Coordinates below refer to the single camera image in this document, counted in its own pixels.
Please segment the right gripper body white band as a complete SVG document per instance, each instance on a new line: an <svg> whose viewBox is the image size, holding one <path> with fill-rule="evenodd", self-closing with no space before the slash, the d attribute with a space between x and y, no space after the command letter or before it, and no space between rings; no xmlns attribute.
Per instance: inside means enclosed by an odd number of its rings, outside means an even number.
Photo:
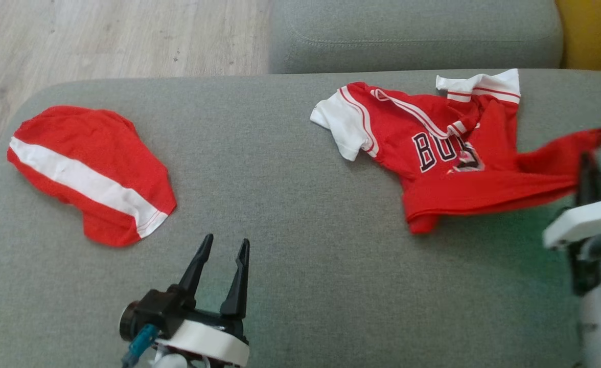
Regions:
<svg viewBox="0 0 601 368"><path fill-rule="evenodd" d="M572 291L584 296L601 283L601 202L568 208L543 231L543 246L563 251Z"/></svg>

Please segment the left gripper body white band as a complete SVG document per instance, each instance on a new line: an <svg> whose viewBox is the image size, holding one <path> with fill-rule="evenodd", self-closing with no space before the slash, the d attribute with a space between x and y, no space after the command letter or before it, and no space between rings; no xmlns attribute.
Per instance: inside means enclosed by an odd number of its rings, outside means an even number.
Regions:
<svg viewBox="0 0 601 368"><path fill-rule="evenodd" d="M244 332L244 319L194 310L167 313L156 340L156 367L245 367L250 346Z"/></svg>

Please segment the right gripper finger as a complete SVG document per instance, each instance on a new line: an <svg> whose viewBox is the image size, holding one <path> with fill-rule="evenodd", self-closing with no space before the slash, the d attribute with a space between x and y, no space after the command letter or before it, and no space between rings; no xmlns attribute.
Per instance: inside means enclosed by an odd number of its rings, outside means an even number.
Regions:
<svg viewBox="0 0 601 368"><path fill-rule="evenodd" d="M601 167L592 153L583 153L577 184L576 204L601 202Z"/></svg>

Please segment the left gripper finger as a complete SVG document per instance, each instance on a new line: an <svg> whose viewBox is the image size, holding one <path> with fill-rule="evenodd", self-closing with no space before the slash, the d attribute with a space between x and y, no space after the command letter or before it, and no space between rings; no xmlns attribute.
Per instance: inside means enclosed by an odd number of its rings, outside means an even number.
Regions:
<svg viewBox="0 0 601 368"><path fill-rule="evenodd" d="M186 308L196 307L196 290L198 288L205 263L209 260L213 240L214 235L207 234L205 236L177 284L177 289L183 296L184 306Z"/></svg>
<svg viewBox="0 0 601 368"><path fill-rule="evenodd" d="M250 261L250 241L242 241L236 258L237 271L226 299L220 307L220 314L226 318L244 319L247 311L248 279Z"/></svg>

